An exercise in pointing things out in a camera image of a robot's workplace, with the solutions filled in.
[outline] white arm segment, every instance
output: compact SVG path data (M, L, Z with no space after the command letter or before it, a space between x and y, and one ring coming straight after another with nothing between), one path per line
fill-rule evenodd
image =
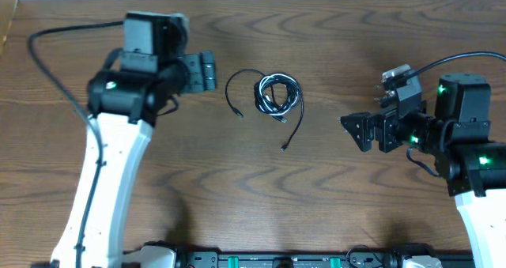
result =
M504 267L506 250L506 189L487 190L486 197L474 192L455 196L466 225L476 268Z
M99 114L97 120L104 144L104 166L100 172L85 229L82 267L121 267L123 231L130 196L142 155L153 128L144 121L128 123L125 115ZM52 260L60 267L75 267L74 249L82 215L96 170L96 140L88 129L86 154L72 212Z

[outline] cable plug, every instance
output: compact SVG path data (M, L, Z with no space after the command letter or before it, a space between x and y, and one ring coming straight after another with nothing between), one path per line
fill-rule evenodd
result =
M239 117L244 118L243 113L241 113L239 110L237 110L237 108L232 108L232 111L234 111L234 113L236 113L236 115L238 115Z
M279 122L281 123L286 123L286 119L285 117L283 116L280 116L280 115L272 115L273 118L275 118L276 120L278 120Z

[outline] wooden tabletop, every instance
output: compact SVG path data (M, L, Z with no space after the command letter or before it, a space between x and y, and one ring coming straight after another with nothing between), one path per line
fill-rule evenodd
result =
M210 49L216 92L183 96L158 120L139 168L125 248L149 240L223 251L342 251L406 241L469 249L446 184L405 157L406 147L362 153L338 117L379 109L381 73L420 68L463 51L506 52L506 0L26 0L0 57L0 266L47 260L70 214L85 127L25 49L40 29L116 21L129 10L182 12L187 53ZM123 30L68 32L37 44L43 60L85 104L85 86ZM433 111L440 75L469 72L492 86L491 138L504 141L506 65L448 63L421 76ZM305 116L290 147L286 124L254 106L256 68L302 85ZM433 162L432 158L418 158Z

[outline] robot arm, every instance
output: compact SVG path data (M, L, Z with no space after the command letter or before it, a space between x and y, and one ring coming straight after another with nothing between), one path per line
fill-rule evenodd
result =
M211 51L184 54L187 19L181 14L130 12L124 28L123 50L113 51L88 85L89 118L102 141L100 174L94 180L99 145L88 129L74 205L53 250L52 266L121 267L137 262L173 267L176 260L174 251L159 247L123 255L123 231L138 166L158 112L175 94L214 90L214 57ZM117 56L121 68L110 70Z
M431 116L426 114L416 74L407 65L387 71L382 80L387 94L380 101L383 110L341 117L341 124L363 152L371 149L374 139L385 153L407 144L411 161L447 181L470 237L476 267L504 266L506 144L488 139L490 86L476 75L444 75ZM411 158L413 148L436 158L439 175Z

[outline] wooden table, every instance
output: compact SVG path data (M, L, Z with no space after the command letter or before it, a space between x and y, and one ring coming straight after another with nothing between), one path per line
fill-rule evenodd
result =
M216 92L181 97L160 118L134 188L125 248L167 240L223 251L338 251L406 241L469 249L446 184L405 158L361 153L337 117L378 109L373 86L463 51L506 52L506 0L27 0L0 58L0 266L47 260L74 199L85 148L83 122L29 58L40 29L115 21L128 10L183 12L187 53L210 49ZM43 60L84 104L85 86L123 30L41 39ZM421 76L432 111L441 74L481 74L492 86L491 138L504 140L506 87L499 60L467 59ZM302 84L306 113L286 124L258 112L238 69L285 71ZM432 163L431 158L420 157Z

